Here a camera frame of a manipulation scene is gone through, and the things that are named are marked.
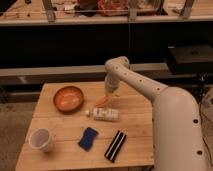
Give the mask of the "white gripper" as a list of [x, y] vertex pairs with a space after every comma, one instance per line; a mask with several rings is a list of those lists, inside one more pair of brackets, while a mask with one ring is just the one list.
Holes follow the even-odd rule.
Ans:
[[105, 92], [109, 93], [107, 95], [107, 99], [108, 99], [107, 107], [112, 107], [113, 100], [115, 98], [120, 97], [119, 94], [113, 93], [115, 90], [118, 89], [119, 82], [120, 80], [112, 74], [107, 74], [105, 77]]

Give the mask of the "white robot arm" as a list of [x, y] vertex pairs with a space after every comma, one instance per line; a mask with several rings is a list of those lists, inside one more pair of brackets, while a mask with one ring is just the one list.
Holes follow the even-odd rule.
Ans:
[[131, 71], [125, 56], [105, 69], [106, 94], [124, 81], [152, 104], [154, 171], [208, 171], [199, 105], [188, 91]]

